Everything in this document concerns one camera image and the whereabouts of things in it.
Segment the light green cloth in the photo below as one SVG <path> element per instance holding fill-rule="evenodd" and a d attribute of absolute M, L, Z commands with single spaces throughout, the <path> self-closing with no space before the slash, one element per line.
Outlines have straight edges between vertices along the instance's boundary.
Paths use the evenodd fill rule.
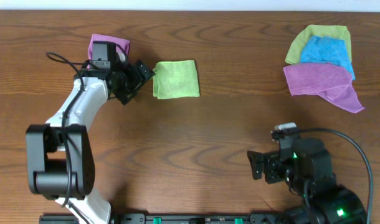
<path fill-rule="evenodd" d="M 153 71 L 153 96 L 157 99 L 200 96 L 195 61 L 158 62 Z"/>

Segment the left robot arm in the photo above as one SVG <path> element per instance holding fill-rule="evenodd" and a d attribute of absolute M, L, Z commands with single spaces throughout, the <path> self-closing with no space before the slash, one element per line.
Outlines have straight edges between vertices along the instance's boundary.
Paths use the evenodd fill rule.
<path fill-rule="evenodd" d="M 88 131 L 99 109 L 116 98 L 123 105 L 154 76 L 141 60 L 118 57 L 72 63 L 48 52 L 50 59 L 70 65 L 74 86 L 61 108 L 45 124 L 26 130 L 30 190 L 69 210 L 77 223 L 124 223 L 95 188 L 95 163 Z"/>

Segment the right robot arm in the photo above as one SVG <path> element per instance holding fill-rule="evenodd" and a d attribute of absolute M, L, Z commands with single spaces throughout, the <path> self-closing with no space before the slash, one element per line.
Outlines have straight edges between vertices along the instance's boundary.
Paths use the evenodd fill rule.
<path fill-rule="evenodd" d="M 248 151 L 252 177 L 268 184 L 284 182 L 302 204 L 274 214 L 268 223 L 366 223 L 359 197 L 336 181 L 331 155 L 322 140 L 274 131 L 279 149 Z"/>

